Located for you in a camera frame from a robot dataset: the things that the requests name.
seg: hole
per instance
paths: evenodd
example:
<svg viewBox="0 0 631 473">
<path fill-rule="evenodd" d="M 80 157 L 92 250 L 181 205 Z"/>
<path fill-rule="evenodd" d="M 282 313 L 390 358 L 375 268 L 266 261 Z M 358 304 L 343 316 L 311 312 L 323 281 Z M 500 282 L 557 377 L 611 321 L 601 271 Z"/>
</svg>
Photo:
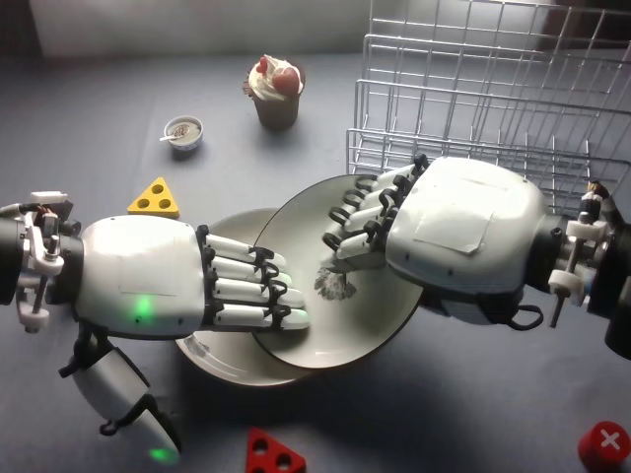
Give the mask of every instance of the hole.
<svg viewBox="0 0 631 473">
<path fill-rule="evenodd" d="M 292 466 L 292 459 L 287 453 L 281 453 L 276 458 L 276 466 L 281 471 L 288 471 L 289 467 Z"/>
<path fill-rule="evenodd" d="M 252 451 L 255 455 L 264 455 L 267 453 L 267 442 L 263 439 L 255 441 L 252 446 Z"/>
</svg>

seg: robotic hand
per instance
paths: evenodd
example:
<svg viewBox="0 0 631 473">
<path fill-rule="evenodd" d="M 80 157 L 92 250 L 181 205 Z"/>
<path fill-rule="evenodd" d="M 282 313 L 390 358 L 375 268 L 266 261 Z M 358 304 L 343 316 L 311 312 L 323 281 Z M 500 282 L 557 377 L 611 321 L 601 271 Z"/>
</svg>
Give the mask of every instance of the robotic hand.
<svg viewBox="0 0 631 473">
<path fill-rule="evenodd" d="M 107 339 L 183 338 L 196 330 L 295 330 L 309 326 L 302 294 L 274 252 L 209 234 L 207 226 L 159 217 L 68 221 L 60 192 L 0 208 L 0 303 L 14 295 L 20 321 L 37 333 L 48 304 L 72 305 L 79 337 L 67 367 L 106 420 L 160 462 L 177 462 L 175 429 L 148 393 L 149 382 Z M 35 293 L 33 304 L 29 294 Z"/>
<path fill-rule="evenodd" d="M 322 266 L 346 274 L 388 265 L 424 288 L 425 308 L 517 330 L 544 318 L 521 305 L 525 285 L 557 296 L 552 327 L 565 299 L 590 296 L 588 311 L 611 318 L 605 342 L 631 359 L 631 226 L 604 186 L 587 190 L 578 216 L 553 215 L 521 175 L 468 159 L 430 165 L 421 155 L 406 168 L 358 176 L 330 209 Z M 519 324 L 520 309 L 538 316 Z"/>
</svg>

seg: yellow triangle block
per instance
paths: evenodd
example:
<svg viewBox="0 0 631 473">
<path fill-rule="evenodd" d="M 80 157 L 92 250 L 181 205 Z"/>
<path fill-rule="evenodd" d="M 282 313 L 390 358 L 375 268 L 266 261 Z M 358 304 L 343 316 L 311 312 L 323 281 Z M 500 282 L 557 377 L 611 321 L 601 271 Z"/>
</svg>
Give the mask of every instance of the yellow triangle block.
<svg viewBox="0 0 631 473">
<path fill-rule="evenodd" d="M 127 207 L 127 213 L 176 219 L 179 208 L 165 180 L 158 177 Z"/>
</svg>

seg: metal wire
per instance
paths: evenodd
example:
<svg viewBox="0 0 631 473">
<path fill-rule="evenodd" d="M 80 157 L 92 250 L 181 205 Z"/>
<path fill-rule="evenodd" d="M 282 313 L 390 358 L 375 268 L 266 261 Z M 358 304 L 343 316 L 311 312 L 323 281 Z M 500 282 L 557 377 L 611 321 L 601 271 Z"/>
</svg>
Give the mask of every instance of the metal wire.
<svg viewBox="0 0 631 473">
<path fill-rule="evenodd" d="M 371 1 L 349 173 L 396 169 L 423 152 L 516 171 L 555 213 L 576 212 L 589 180 L 615 192 L 631 167 L 631 42 L 602 32 L 629 13 L 478 0 L 403 7 Z"/>
</svg>

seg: table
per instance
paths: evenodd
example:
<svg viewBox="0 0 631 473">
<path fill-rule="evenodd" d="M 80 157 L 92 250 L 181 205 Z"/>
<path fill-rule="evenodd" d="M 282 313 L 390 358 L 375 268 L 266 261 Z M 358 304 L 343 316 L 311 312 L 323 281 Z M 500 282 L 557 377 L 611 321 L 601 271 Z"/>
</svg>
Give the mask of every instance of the table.
<svg viewBox="0 0 631 473">
<path fill-rule="evenodd" d="M 0 63 L 0 202 L 63 190 L 87 226 L 124 214 L 161 175 L 181 220 L 211 224 L 344 173 L 361 57 L 298 58 L 308 84 L 282 136 L 261 129 L 241 92 L 255 59 Z M 180 114 L 205 127 L 186 160 L 158 141 Z M 553 299 L 527 292 L 526 302 L 549 313 Z M 174 342 L 113 341 L 181 433 L 176 471 L 243 472 L 247 431 L 258 426 L 300 452 L 310 473 L 581 472 L 587 429 L 605 419 L 631 429 L 631 363 L 606 348 L 605 328 L 568 304 L 557 329 L 528 334 L 419 311 L 372 357 L 270 389 L 210 378 Z M 76 333 L 65 307 L 37 336 L 0 307 L 0 471 L 165 471 L 123 436 L 100 437 L 99 416 L 57 374 Z"/>
</svg>

